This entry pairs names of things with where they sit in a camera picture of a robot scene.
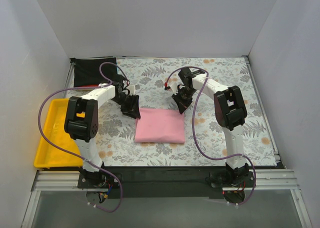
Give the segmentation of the pink t shirt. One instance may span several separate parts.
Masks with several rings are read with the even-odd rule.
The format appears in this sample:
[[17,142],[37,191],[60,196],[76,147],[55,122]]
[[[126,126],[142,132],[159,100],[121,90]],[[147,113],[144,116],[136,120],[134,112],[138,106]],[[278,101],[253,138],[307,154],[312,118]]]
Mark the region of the pink t shirt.
[[178,110],[140,108],[139,111],[135,143],[185,143],[185,118]]

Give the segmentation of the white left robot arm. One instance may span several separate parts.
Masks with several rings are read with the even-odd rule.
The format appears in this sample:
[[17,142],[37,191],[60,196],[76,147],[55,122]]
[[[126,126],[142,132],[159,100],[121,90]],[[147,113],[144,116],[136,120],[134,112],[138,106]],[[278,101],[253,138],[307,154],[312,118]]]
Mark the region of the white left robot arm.
[[123,115],[139,119],[139,96],[135,88],[129,89],[129,80],[121,74],[113,77],[112,85],[101,83],[100,87],[89,93],[68,100],[64,131],[77,145],[83,165],[80,174],[89,187],[105,188],[109,174],[102,172],[104,162],[99,156],[96,135],[99,129],[99,108],[111,100],[120,105]]

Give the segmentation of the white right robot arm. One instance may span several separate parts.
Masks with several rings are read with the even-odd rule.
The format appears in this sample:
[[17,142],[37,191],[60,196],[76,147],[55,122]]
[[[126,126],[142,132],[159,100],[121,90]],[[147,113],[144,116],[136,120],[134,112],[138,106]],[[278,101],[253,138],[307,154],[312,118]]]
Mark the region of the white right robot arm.
[[222,128],[227,155],[225,171],[213,177],[216,184],[229,184],[232,187],[245,186],[249,177],[248,158],[244,155],[243,129],[248,115],[241,89],[238,86],[226,86],[209,77],[209,72],[195,66],[184,66],[176,69],[181,84],[176,88],[164,84],[165,90],[172,89],[172,98],[177,104],[178,111],[183,114],[190,105],[196,106],[194,93],[205,94],[214,102],[214,115]]

